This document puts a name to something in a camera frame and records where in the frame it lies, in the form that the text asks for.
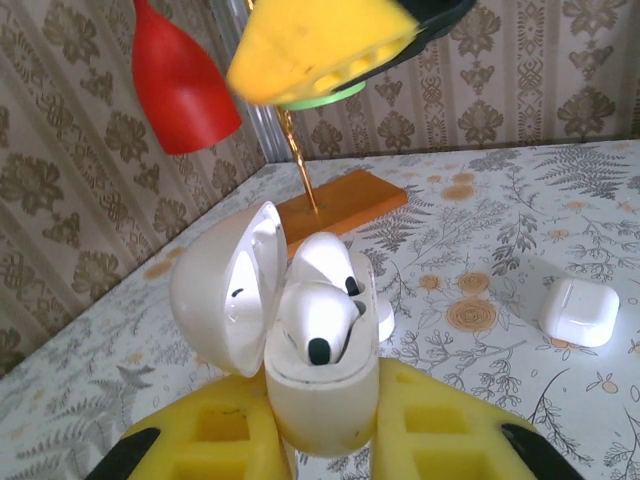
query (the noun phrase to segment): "earbud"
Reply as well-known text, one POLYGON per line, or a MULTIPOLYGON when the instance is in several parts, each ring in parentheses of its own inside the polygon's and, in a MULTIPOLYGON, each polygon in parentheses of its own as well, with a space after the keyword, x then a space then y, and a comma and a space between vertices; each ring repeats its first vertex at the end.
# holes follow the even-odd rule
POLYGON ((278 317, 305 362, 337 363, 342 356, 358 307, 340 288, 323 281, 289 284, 278 317))
POLYGON ((347 247, 329 232, 315 233, 298 247, 291 261, 289 281, 304 280, 329 282, 351 297, 360 293, 347 247))

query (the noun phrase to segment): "yellow foam holder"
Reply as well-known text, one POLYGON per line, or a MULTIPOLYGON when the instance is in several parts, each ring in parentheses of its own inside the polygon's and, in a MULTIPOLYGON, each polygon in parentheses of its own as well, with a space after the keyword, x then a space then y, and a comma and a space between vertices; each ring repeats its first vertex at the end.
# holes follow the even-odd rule
POLYGON ((524 419, 395 359, 380 360, 371 480, 536 480, 500 430, 524 419))
MULTIPOLYGON (((96 478, 128 480, 290 480, 288 457, 267 398, 264 371, 229 376, 191 393, 135 424, 121 442, 159 431, 135 470, 122 465, 96 478)), ((127 455, 135 450, 127 449, 127 455)))
POLYGON ((227 79, 257 105, 329 95, 394 58, 419 30, 393 0, 259 0, 227 79))

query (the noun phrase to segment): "green ring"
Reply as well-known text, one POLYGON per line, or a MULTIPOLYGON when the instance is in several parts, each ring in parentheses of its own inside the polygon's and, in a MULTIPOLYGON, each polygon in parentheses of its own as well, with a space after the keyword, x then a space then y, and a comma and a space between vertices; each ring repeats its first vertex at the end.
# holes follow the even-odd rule
POLYGON ((330 103, 335 103, 340 100, 344 100, 351 95, 355 95, 356 93, 362 91, 366 85, 366 82, 356 83, 354 86, 349 87, 345 90, 341 90, 336 93, 332 93, 331 95, 327 95, 326 97, 318 97, 312 98, 309 100, 302 100, 300 102, 286 103, 282 105, 282 108, 289 110, 291 112, 299 111, 299 110, 308 110, 310 108, 322 107, 324 105, 329 105, 330 103))

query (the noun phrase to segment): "floral tablecloth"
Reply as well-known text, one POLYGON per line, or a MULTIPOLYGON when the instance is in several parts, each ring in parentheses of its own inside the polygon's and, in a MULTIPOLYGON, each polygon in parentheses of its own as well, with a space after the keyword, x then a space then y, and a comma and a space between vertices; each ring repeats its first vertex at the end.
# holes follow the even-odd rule
MULTIPOLYGON (((396 311, 383 354, 530 419, 587 479, 639 478, 640 141, 309 165, 315 184, 357 168, 410 197, 344 236, 396 311), (619 293, 606 346, 537 327, 562 275, 619 293)), ((0 477, 84 478, 132 423, 221 375, 172 321, 172 265, 222 218, 300 193, 295 165, 264 167, 1 380, 0 477)), ((300 455, 300 479, 368 478, 367 460, 300 455)))

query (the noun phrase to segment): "brass rod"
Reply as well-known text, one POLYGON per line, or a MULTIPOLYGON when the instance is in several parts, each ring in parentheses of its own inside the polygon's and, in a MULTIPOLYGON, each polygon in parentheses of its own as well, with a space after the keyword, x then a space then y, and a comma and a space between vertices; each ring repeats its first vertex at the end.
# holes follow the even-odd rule
MULTIPOLYGON (((254 0, 246 0, 246 2, 249 12, 253 12, 254 0)), ((318 213, 318 204, 316 203, 315 194, 313 193, 313 185, 311 185, 309 172, 307 171, 307 166, 305 165, 300 147, 293 136, 293 120, 291 119, 291 113, 279 106, 276 107, 276 113, 278 114, 278 121, 280 122, 282 133, 284 133, 284 136, 287 138, 287 143, 289 144, 289 148, 293 154, 293 159, 296 162, 296 165, 298 165, 298 170, 300 170, 300 176, 302 177, 302 183, 304 185, 304 191, 307 194, 307 199, 309 200, 313 211, 318 213)))

